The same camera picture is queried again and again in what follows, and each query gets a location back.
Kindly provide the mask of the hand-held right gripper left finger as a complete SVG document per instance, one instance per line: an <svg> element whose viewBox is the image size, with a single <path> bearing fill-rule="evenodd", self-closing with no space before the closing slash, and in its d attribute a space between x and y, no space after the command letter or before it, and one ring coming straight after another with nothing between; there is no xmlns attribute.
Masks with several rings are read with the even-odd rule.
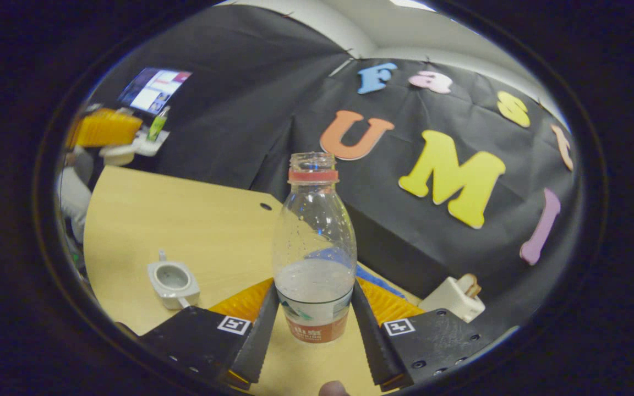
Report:
<svg viewBox="0 0 634 396"><path fill-rule="evenodd" d="M261 376L277 311L274 279L268 278L209 309L183 308L139 340L204 381L251 386Z"/></svg>

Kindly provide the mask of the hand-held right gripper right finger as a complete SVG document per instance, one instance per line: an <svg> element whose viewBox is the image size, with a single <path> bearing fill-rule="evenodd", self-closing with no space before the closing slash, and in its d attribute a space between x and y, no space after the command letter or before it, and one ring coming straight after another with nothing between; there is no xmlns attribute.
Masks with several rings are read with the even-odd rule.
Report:
<svg viewBox="0 0 634 396"><path fill-rule="evenodd" d="M361 278L356 278L351 303L379 387L408 387L449 375L495 341L447 309L421 311Z"/></svg>

